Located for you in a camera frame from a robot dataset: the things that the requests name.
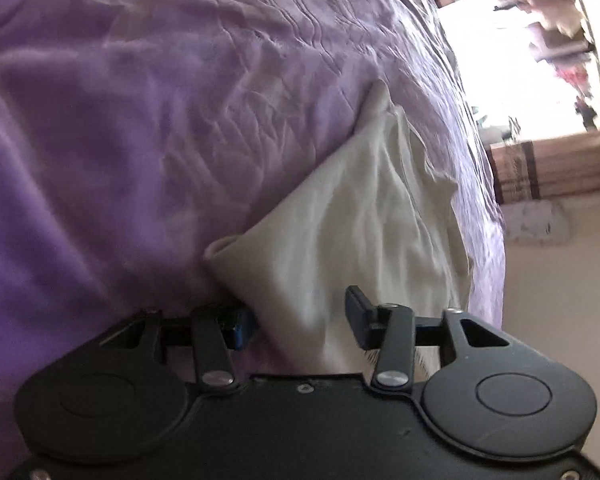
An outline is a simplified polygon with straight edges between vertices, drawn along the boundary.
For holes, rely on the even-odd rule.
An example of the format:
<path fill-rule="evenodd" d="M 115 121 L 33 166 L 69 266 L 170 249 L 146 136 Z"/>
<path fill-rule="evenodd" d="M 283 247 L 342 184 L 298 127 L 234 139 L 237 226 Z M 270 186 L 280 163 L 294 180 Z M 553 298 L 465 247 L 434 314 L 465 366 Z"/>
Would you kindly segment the white Nevada sweatshirt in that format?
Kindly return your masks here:
<path fill-rule="evenodd" d="M 344 313 L 349 286 L 423 316 L 467 307 L 472 265 L 456 189 L 377 81 L 352 138 L 250 230 L 213 242 L 204 260 L 293 372 L 368 373 Z"/>

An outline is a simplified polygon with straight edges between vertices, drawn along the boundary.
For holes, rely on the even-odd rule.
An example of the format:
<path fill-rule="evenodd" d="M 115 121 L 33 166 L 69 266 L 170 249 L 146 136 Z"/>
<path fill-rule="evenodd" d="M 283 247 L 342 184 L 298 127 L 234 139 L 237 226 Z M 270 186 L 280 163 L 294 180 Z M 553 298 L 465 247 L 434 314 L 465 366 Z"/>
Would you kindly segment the purple bedspread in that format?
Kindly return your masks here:
<path fill-rule="evenodd" d="M 383 79 L 458 185 L 470 310 L 500 324 L 486 155 L 434 0 L 0 0 L 0 408 L 131 308 L 208 295 Z"/>

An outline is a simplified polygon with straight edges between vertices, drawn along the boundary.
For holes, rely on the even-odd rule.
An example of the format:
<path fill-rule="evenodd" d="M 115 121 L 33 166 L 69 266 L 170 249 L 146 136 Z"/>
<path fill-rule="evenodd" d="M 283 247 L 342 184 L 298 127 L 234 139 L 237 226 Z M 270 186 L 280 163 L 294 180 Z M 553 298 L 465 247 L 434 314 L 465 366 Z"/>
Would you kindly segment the brown striped curtain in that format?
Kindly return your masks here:
<path fill-rule="evenodd" d="M 434 0 L 498 202 L 600 191 L 600 0 Z"/>

